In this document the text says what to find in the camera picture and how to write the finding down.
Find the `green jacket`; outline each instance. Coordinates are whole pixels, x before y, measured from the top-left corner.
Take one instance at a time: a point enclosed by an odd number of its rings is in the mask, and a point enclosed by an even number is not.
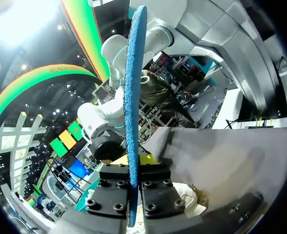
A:
[[[140,85],[140,99],[152,106],[164,102],[173,93],[171,86],[164,79],[154,73],[142,70],[142,76],[148,76],[150,80]]]

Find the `yellow panel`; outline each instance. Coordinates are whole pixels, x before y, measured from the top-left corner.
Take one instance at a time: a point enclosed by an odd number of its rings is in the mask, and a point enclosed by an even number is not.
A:
[[[146,165],[146,164],[155,165],[155,164],[158,164],[158,162],[156,162],[154,160],[152,155],[143,156],[142,154],[139,154],[139,156],[140,156],[140,165]],[[123,157],[120,157],[119,159],[115,160],[111,164],[114,164],[114,165],[118,165],[118,164],[128,165],[128,157],[127,157],[127,155],[125,155]]]
[[[74,138],[69,134],[67,130],[65,130],[63,133],[59,135],[59,138],[63,142],[63,144],[68,148],[69,150],[72,149],[72,147],[76,144],[76,141]]]
[[[81,125],[80,119],[79,119],[79,118],[77,118],[76,120],[77,120],[77,122],[78,122],[78,123],[80,123],[80,125]]]

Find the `green arch sign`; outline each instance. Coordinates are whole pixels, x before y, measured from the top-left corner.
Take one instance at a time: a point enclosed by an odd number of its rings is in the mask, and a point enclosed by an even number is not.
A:
[[[10,104],[35,85],[60,80],[90,80],[100,85],[101,81],[83,67],[71,64],[54,64],[34,69],[9,84],[0,94],[0,127],[10,113]]]

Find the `blue screen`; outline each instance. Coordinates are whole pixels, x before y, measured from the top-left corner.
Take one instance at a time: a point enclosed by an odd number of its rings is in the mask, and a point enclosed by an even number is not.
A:
[[[80,178],[84,178],[86,175],[90,175],[91,173],[84,167],[84,165],[79,160],[76,160],[69,168],[69,170],[75,173],[75,175]]]

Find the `white robotic arm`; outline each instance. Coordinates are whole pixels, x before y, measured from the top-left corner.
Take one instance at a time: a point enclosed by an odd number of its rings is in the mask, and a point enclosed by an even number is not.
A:
[[[260,111],[272,102],[277,74],[264,42],[237,0],[131,0],[130,7],[148,8],[144,67],[157,53],[206,56],[225,68],[244,96]],[[123,132],[123,84],[128,40],[107,39],[101,54],[110,67],[115,99],[83,104],[78,117],[92,140],[106,127]]]
[[[142,67],[172,43],[173,36],[166,28],[157,26],[148,30]],[[127,46],[128,40],[121,35],[110,37],[102,45],[101,54],[110,68],[110,86],[116,89],[116,94],[114,99],[102,105],[95,106],[92,103],[84,103],[79,107],[77,115],[91,141],[108,129],[124,133],[123,83]]]

